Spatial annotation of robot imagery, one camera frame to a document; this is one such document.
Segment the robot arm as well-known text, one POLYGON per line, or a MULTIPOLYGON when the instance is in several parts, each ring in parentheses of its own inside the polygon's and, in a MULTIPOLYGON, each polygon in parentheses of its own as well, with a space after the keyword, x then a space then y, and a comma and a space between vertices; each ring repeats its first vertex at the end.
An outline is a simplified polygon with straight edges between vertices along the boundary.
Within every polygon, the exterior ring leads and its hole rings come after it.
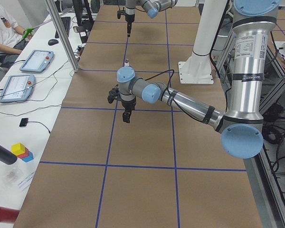
POLYGON ((259 104, 267 39, 276 26, 279 5, 278 0, 205 0, 192 55, 179 63, 180 82, 191 85, 192 93, 186 95, 161 82, 150 83, 124 66, 117 71, 117 85, 110 91, 108 102, 121 101, 123 121, 128 123, 137 98, 150 104, 162 101, 212 126, 220 133, 228 154, 240 159, 256 156, 264 141, 259 104), (213 105, 210 57, 228 6, 233 9, 233 21, 225 51, 234 50, 235 56, 231 97, 227 109, 221 111, 213 105))
POLYGON ((126 0, 125 21, 127 22, 127 36, 131 36, 136 6, 141 6, 147 15, 153 19, 159 12, 167 10, 168 8, 173 8, 177 3, 177 0, 126 0))

